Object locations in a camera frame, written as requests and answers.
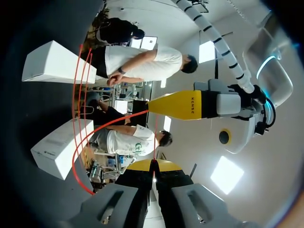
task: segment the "white cardboard box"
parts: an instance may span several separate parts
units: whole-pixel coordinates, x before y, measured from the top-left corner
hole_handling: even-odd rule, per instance
[[[65,180],[69,171],[72,168],[72,158],[76,149],[74,132],[73,132],[73,120],[70,120],[54,130],[52,133],[40,140],[32,149],[32,155],[35,159],[37,166],[45,172]],[[87,134],[94,130],[93,120],[80,119],[81,124],[81,136],[82,139]],[[75,120],[75,133],[77,145],[80,144],[80,130],[78,120]],[[81,145],[78,148],[79,154],[81,153]]]
[[[77,60],[77,55],[61,46],[54,40],[50,41],[28,54],[23,67],[22,81],[61,82],[73,84]],[[81,75],[84,65],[85,61],[80,59],[76,76],[76,84],[80,84],[81,82]],[[86,83],[89,63],[87,63],[85,67],[86,68],[82,79],[83,84]],[[95,76],[96,68],[90,66],[88,77],[89,84],[95,83]]]

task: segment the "red cable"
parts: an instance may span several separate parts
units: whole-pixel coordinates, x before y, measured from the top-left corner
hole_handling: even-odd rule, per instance
[[[83,182],[79,179],[79,177],[78,177],[78,175],[77,175],[77,172],[76,172],[76,169],[75,169],[74,160],[75,160],[75,155],[76,155],[76,152],[78,151],[79,146],[82,145],[82,143],[84,142],[84,140],[88,139],[88,137],[89,137],[90,135],[94,134],[95,132],[99,131],[100,129],[102,129],[102,128],[104,128],[104,127],[107,127],[107,126],[109,126],[109,125],[111,125],[111,124],[113,124],[113,123],[116,123],[116,122],[118,122],[118,121],[124,120],[124,119],[126,119],[126,118],[130,118],[130,117],[142,115],[142,114],[147,113],[147,112],[148,112],[148,110],[142,111],[142,112],[140,112],[140,113],[135,113],[135,114],[132,114],[132,115],[129,115],[129,116],[124,116],[124,117],[118,118],[118,119],[116,119],[116,120],[112,120],[112,121],[110,121],[110,122],[108,122],[108,123],[106,123],[106,124],[104,124],[104,125],[102,125],[102,126],[99,126],[98,128],[94,129],[90,134],[88,134],[88,135],[80,142],[79,145],[76,146],[76,149],[75,149],[74,154],[73,154],[73,159],[72,159],[72,170],[73,170],[73,174],[74,174],[74,177],[75,177],[76,181],[79,183],[79,185],[80,185],[84,190],[86,190],[86,191],[87,191],[88,193],[90,193],[91,195],[94,195],[94,193],[93,193],[88,187],[86,187],[86,186],[83,184]]]
[[[81,123],[80,123],[80,96],[81,96],[81,87],[82,87],[82,80],[84,78],[84,74],[85,74],[85,67],[86,67],[86,63],[89,59],[89,56],[90,56],[90,53],[91,53],[92,49],[90,48],[89,49],[89,53],[86,57],[86,61],[85,61],[85,64],[84,64],[84,68],[82,70],[82,75],[81,75],[81,80],[80,80],[80,87],[79,87],[79,96],[78,96],[78,125],[79,125],[79,134],[80,134],[80,141],[82,141],[82,134],[81,134]],[[83,152],[84,151],[84,146],[81,144],[81,151]]]
[[[158,115],[156,115],[156,118],[155,118],[155,133],[154,133],[154,155],[153,155],[153,159],[155,161],[155,156],[156,156],[156,152],[155,152],[155,149],[156,149],[156,132],[157,132],[157,118],[158,118]]]
[[[92,53],[90,54],[90,64],[89,64],[89,69],[87,71],[87,76],[86,76],[86,82],[85,82],[85,108],[84,108],[84,116],[86,117],[86,92],[87,92],[87,81],[89,79],[89,73],[90,73],[90,67],[91,67],[91,63],[92,63]],[[85,136],[87,137],[87,130],[86,130],[86,118],[85,118]]]
[[[76,76],[77,76],[77,71],[78,71],[78,65],[79,65],[79,60],[80,60],[80,55],[81,55],[81,51],[82,51],[83,45],[80,45],[80,50],[79,50],[79,55],[78,55],[78,60],[77,60],[77,65],[76,65],[76,71],[75,71],[75,77],[74,77],[74,85],[73,85],[73,94],[72,94],[72,123],[73,123],[73,132],[74,132],[74,140],[75,140],[75,146],[77,147],[77,142],[76,142],[76,132],[75,132],[75,118],[74,118],[74,111],[75,111],[75,107],[74,107],[74,102],[75,102],[75,85],[76,85]]]

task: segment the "white ceiling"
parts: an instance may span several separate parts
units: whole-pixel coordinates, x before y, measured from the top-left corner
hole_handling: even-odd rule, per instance
[[[233,2],[240,10],[259,4],[259,0]],[[158,37],[160,45],[176,47],[199,30],[171,0],[109,0],[107,6],[110,17],[137,21],[146,35]],[[226,0],[210,0],[207,8],[209,13],[204,16],[211,22],[235,12]]]

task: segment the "robotic arm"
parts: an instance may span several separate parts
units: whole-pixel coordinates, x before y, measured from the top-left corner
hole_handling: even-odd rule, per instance
[[[237,85],[226,86],[216,79],[197,82],[194,91],[181,91],[150,101],[149,111],[182,120],[215,118],[211,130],[219,144],[231,153],[238,153],[255,134],[268,132],[276,119],[275,107],[293,91],[291,80],[279,63],[289,40],[274,15],[268,15],[258,36],[243,54],[247,67],[244,71],[225,40],[201,13],[186,0],[172,1],[214,43]],[[256,75],[259,85],[251,84],[251,74]]]

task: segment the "man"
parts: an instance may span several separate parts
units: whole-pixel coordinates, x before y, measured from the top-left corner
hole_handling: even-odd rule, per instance
[[[155,147],[169,146],[171,143],[170,132],[161,131],[156,134]],[[154,149],[154,133],[140,125],[108,126],[95,132],[89,144],[111,154],[145,156]]]
[[[129,42],[133,39],[142,39],[145,32],[127,20],[119,18],[107,19],[96,31],[96,39],[100,42],[114,44]]]
[[[104,125],[112,120],[116,120],[128,115],[118,112],[113,107],[108,106],[106,103],[99,101],[92,96],[88,98],[87,106],[88,108],[86,112],[89,114],[86,114],[85,117],[86,119],[93,120],[95,125]],[[113,123],[112,125],[126,125],[126,124],[131,124],[130,118],[127,118],[125,120],[120,120],[118,122]]]
[[[88,52],[82,54],[86,59]],[[147,51],[133,47],[107,46],[92,50],[92,66],[97,75],[107,78],[112,86],[120,82],[161,81],[177,71],[193,73],[198,63],[195,57],[182,55],[171,47]]]

